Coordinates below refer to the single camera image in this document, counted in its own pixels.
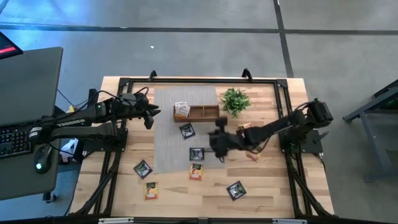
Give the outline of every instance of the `black desk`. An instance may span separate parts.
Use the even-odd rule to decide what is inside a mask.
[[[29,123],[54,113],[63,49],[28,50],[23,55],[0,60],[0,126]],[[0,160],[0,200],[55,188],[59,153],[53,153],[46,174],[36,174],[34,154]]]

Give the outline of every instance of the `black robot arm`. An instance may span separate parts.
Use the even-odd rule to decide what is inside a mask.
[[[29,141],[45,144],[59,138],[118,140],[120,119],[144,118],[144,125],[150,129],[153,116],[160,113],[158,106],[149,103],[143,93],[123,93],[120,96],[99,102],[84,110],[58,116],[43,117],[29,133]],[[104,123],[96,127],[83,127],[84,123]]]
[[[305,103],[296,108],[290,115],[263,127],[252,127],[236,131],[236,134],[226,133],[224,126],[226,118],[219,118],[216,126],[220,129],[209,133],[210,146],[215,156],[223,161],[229,150],[237,149],[259,153],[263,150],[259,145],[281,131],[288,131],[289,141],[292,144],[300,144],[305,140],[305,135],[314,128],[328,126],[333,120],[327,105],[318,99]]]

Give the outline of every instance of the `computer mouse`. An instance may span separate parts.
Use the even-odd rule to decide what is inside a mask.
[[[45,174],[51,168],[52,147],[49,145],[40,147],[34,159],[35,171],[38,174]]]

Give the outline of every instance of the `keyboard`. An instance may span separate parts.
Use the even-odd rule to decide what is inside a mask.
[[[0,159],[32,153],[29,125],[0,128]]]

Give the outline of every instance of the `wooden tabletop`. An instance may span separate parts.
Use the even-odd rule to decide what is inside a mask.
[[[104,77],[101,89],[116,94],[119,78]],[[287,81],[293,108],[308,101],[303,79],[288,78]],[[238,119],[228,120],[226,130],[229,132],[234,132],[239,124],[251,122],[254,126],[263,126],[278,119],[274,88],[270,84],[135,83],[133,92],[148,86],[147,97],[151,103],[154,103],[156,88],[170,88],[177,85],[213,85],[216,87],[219,101],[223,93],[232,86],[245,90],[250,97],[251,106],[243,111]],[[106,94],[99,96],[100,101],[107,98],[109,96]],[[205,167],[202,181],[188,179],[188,171],[166,174],[151,173],[141,180],[134,172],[133,167],[143,159],[153,167],[154,128],[146,130],[143,120],[138,119],[128,121],[127,128],[129,136],[126,151],[121,156],[112,216],[294,217],[285,158],[280,152],[277,135],[271,138],[258,162],[250,160],[244,152],[230,151],[228,158],[225,159],[226,168],[206,169]],[[98,186],[103,157],[103,152],[94,152],[83,161],[71,212],[81,208]],[[322,163],[312,154],[303,154],[302,157],[309,189],[323,207],[333,213]],[[226,188],[238,180],[244,185],[247,194],[233,202]],[[144,200],[144,184],[146,182],[159,183],[159,199]],[[304,212],[302,192],[298,190],[297,193],[300,208]],[[108,187],[104,190],[102,209],[106,204],[107,195]]]

